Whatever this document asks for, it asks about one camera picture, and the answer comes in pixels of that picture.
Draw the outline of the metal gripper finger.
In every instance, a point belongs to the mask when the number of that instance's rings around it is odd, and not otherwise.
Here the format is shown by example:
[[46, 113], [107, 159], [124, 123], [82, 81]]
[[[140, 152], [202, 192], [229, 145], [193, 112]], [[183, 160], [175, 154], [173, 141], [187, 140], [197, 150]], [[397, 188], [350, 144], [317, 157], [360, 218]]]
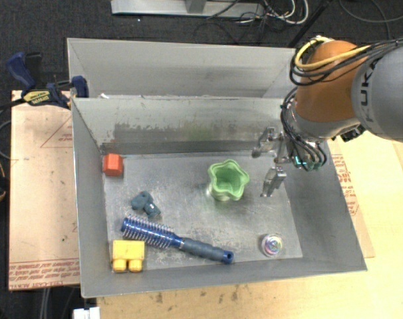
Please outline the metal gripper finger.
[[282, 182], [287, 177], [287, 173], [281, 166], [269, 168], [266, 173], [263, 188], [261, 192], [262, 197], [270, 197], [276, 189], [279, 189]]
[[257, 145], [252, 149], [251, 157], [258, 158], [262, 154], [272, 152], [277, 145], [277, 133], [274, 127], [267, 127], [258, 139]]

